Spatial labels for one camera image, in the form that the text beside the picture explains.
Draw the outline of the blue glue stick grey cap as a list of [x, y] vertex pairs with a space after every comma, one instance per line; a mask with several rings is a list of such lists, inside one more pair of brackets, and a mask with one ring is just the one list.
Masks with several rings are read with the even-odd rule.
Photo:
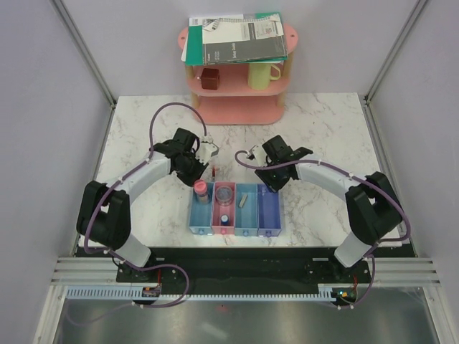
[[223, 214], [220, 217], [220, 225], [221, 226], [229, 226], [230, 225], [230, 218], [228, 215]]

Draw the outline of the pink cap glue stick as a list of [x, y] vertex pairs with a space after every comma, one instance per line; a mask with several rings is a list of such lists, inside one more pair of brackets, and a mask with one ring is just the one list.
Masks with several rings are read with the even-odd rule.
[[201, 204], [208, 204], [209, 203], [209, 189], [208, 189], [207, 183], [199, 179], [194, 182], [193, 188], [194, 188], [194, 193], [196, 194], [197, 200]]

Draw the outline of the light blue bin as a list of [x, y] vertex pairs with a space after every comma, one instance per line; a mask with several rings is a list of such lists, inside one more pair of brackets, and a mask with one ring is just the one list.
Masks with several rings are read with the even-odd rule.
[[[238, 204], [243, 194], [247, 200], [243, 208]], [[235, 235], [239, 237], [256, 237], [257, 220], [257, 185], [255, 183], [237, 183], [235, 187]]]
[[189, 228], [194, 235], [211, 236], [214, 234], [212, 229], [212, 197], [213, 183], [207, 183], [209, 189], [209, 203], [201, 204], [194, 193], [194, 188], [191, 194], [190, 210], [189, 210]]

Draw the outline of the stack of manuals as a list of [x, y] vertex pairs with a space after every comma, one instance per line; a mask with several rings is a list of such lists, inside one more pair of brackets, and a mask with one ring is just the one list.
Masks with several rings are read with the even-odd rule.
[[288, 48], [278, 12], [189, 19], [181, 61], [188, 66], [281, 61]]

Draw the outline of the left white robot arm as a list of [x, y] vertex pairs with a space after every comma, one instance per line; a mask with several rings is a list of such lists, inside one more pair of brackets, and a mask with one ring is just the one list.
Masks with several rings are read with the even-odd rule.
[[104, 246], [114, 257], [133, 266], [133, 274], [149, 282], [157, 274], [157, 264], [150, 260], [151, 249], [132, 233], [131, 205], [150, 186], [176, 174], [187, 186], [193, 186], [206, 170], [219, 147], [209, 136], [198, 138], [179, 128], [172, 139], [154, 143], [132, 170], [107, 183], [89, 182], [82, 196], [76, 230], [84, 237], [84, 250], [93, 241]]

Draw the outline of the beige eraser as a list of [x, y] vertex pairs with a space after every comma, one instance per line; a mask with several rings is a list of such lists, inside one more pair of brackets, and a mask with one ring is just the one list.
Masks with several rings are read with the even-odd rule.
[[245, 202], [246, 202], [246, 200], [247, 200], [247, 197], [248, 197], [248, 195], [247, 195], [246, 193], [244, 193], [244, 194], [242, 195], [242, 197], [241, 197], [241, 199], [240, 199], [240, 202], [239, 202], [239, 204], [238, 204], [238, 207], [239, 207], [239, 208], [243, 208], [243, 207], [244, 207]]

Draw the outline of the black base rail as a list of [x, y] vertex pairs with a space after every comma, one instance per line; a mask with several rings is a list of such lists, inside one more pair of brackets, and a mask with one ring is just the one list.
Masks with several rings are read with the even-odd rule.
[[149, 265], [155, 272], [119, 267], [117, 282], [160, 282], [167, 291], [316, 292], [320, 284], [363, 286], [369, 263], [342, 267], [332, 248], [156, 247]]

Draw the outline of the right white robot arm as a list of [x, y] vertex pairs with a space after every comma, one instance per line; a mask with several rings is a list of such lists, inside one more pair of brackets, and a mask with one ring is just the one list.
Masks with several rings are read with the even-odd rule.
[[337, 282], [347, 281], [354, 274], [354, 265], [407, 219], [391, 183], [381, 172], [354, 175], [320, 159], [308, 148], [292, 149], [280, 135], [251, 148], [248, 158], [256, 161], [255, 174], [271, 191], [281, 190], [290, 180], [304, 181], [346, 203], [351, 232], [328, 264], [328, 273]]

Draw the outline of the purple blue bin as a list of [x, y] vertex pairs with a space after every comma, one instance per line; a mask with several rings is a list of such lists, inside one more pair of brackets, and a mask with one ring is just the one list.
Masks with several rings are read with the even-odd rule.
[[281, 197], [265, 184], [257, 185], [257, 220], [259, 237], [278, 237], [283, 228]]

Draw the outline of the yellow mug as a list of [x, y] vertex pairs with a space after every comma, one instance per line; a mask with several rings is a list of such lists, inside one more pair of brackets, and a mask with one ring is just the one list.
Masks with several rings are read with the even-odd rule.
[[281, 78], [281, 70], [276, 64], [250, 63], [247, 84], [253, 90], [265, 90], [272, 81]]

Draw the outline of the pink bin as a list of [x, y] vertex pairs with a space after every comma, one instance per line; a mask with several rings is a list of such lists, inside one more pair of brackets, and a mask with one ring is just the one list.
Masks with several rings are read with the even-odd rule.
[[[215, 190], [217, 186], [229, 186], [234, 191], [234, 198], [232, 203], [228, 206], [220, 206], [215, 197]], [[212, 197], [212, 229], [214, 235], [230, 235], [235, 233], [235, 183], [216, 181], [214, 183], [213, 197]], [[229, 216], [229, 226], [220, 225], [221, 215], [226, 214]]]

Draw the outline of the brown cube box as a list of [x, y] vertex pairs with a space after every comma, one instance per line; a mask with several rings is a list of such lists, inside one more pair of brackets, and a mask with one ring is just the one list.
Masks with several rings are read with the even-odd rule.
[[217, 90], [219, 88], [219, 70], [215, 68], [204, 68], [199, 77], [202, 89]]

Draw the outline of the clear purple round container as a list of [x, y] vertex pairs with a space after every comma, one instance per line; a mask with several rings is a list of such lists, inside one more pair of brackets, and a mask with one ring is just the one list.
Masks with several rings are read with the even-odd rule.
[[234, 191], [229, 186], [217, 186], [215, 197], [220, 206], [228, 206], [234, 198]]

